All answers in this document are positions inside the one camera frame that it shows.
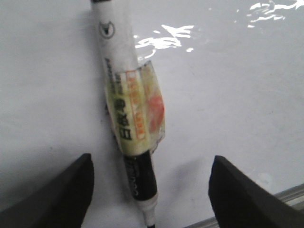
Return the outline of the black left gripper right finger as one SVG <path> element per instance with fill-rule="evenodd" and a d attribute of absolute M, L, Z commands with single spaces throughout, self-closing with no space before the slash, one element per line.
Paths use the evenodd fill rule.
<path fill-rule="evenodd" d="M 303 213 L 268 193 L 224 156 L 214 158 L 209 199 L 221 228 L 302 228 Z"/>

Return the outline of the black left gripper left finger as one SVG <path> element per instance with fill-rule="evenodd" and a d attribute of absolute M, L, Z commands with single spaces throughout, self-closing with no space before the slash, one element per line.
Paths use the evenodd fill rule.
<path fill-rule="evenodd" d="M 82 154 L 40 190 L 0 213 L 2 228 L 80 228 L 95 183 L 92 156 Z"/>

